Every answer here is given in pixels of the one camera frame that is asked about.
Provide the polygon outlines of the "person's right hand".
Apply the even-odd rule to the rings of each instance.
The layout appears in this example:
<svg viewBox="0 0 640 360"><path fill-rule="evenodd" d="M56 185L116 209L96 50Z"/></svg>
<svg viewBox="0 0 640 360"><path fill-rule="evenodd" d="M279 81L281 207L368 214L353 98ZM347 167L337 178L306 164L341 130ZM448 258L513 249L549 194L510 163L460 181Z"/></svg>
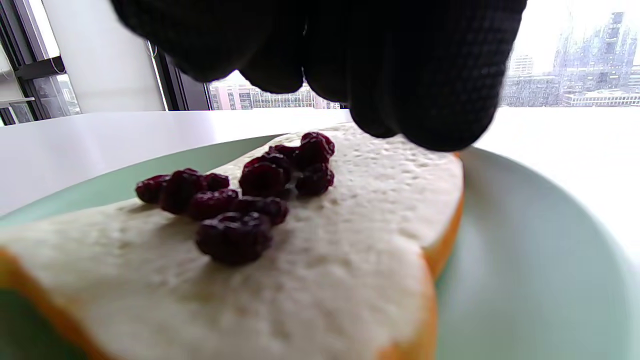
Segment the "person's right hand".
<svg viewBox="0 0 640 360"><path fill-rule="evenodd" d="M525 0L112 0L133 34L203 84L237 71L273 94L303 84L376 138L476 142L499 107Z"/></svg>

